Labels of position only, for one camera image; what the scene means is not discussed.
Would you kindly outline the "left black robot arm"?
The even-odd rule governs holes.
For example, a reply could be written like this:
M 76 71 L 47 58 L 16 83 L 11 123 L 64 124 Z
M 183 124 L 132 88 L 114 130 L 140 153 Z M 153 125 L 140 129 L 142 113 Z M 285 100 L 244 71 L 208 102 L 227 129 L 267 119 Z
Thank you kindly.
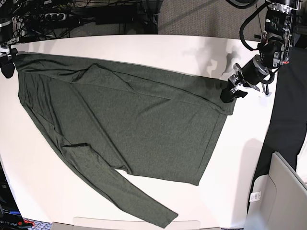
M 296 12 L 300 7 L 297 0 L 266 0 L 240 26 L 239 38 L 249 51 L 258 51 L 247 64 L 233 66 L 234 74 L 227 80 L 227 87 L 222 90 L 220 98 L 223 103 L 244 98 L 247 92 L 241 88 L 252 88 L 269 96 L 269 84 L 273 83 L 276 72 L 282 65 L 289 63 L 289 50 L 294 44 Z M 256 48 L 252 48 L 244 38 L 245 27 L 259 13 L 266 9 L 264 30 Z

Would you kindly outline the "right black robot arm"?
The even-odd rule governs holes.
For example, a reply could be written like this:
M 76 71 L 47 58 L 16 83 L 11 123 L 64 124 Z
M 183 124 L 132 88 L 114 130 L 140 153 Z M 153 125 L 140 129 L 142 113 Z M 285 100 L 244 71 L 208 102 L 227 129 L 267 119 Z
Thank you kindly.
M 14 74 L 14 61 L 18 53 L 9 44 L 13 39 L 13 7 L 12 0 L 0 1 L 0 70 L 7 79 Z

